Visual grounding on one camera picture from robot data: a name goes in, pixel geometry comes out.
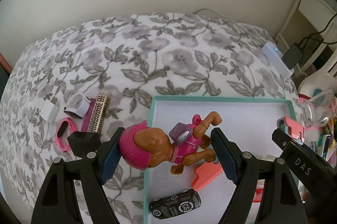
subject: white cable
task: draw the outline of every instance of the white cable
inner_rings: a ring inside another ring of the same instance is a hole
[[[222,14],[216,12],[216,11],[213,11],[213,10],[211,10],[211,9],[209,9],[209,8],[200,8],[200,9],[196,10],[195,12],[193,12],[193,14],[197,14],[197,13],[200,12],[200,11],[211,11],[211,12],[217,14],[217,15],[220,15],[220,16],[223,17],[224,19],[226,19],[226,20],[230,21],[231,23],[233,23],[234,25],[236,25],[238,28],[240,28],[242,31],[244,31],[246,34],[248,34],[248,35],[251,36],[252,38],[254,38],[254,39],[255,39],[256,41],[258,41],[259,43],[261,42],[261,40],[257,39],[253,34],[251,34],[250,32],[248,32],[247,30],[241,28],[236,22],[233,22],[232,20],[228,19],[226,16],[224,16],[224,15],[222,15]]]

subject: white smartwatch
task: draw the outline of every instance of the white smartwatch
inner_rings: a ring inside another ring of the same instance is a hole
[[[70,97],[64,108],[64,112],[72,118],[84,117],[90,106],[90,99],[83,93],[76,93]]]

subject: black toy car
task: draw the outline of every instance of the black toy car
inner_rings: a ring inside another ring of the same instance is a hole
[[[185,189],[173,196],[156,198],[150,203],[150,211],[154,217],[166,219],[188,213],[200,205],[199,194],[193,189]]]

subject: toy dog figurine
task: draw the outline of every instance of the toy dog figurine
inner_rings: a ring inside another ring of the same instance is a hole
[[[169,133],[173,143],[163,130],[148,127],[146,122],[126,128],[119,140],[121,154],[132,167],[146,170],[169,161],[177,164],[171,166],[171,173],[180,175],[184,166],[202,159],[206,162],[215,160],[214,151],[208,148],[211,139],[205,132],[210,124],[218,125],[222,122],[217,112],[210,112],[204,120],[200,115],[194,115],[191,124],[178,123]]]

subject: pink helmet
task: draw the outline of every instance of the pink helmet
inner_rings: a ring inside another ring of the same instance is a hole
[[[134,135],[138,131],[150,128],[146,126],[146,123],[147,121],[143,121],[126,128],[119,139],[122,157],[127,164],[139,170],[146,170],[151,159],[149,152],[139,148],[134,143]]]

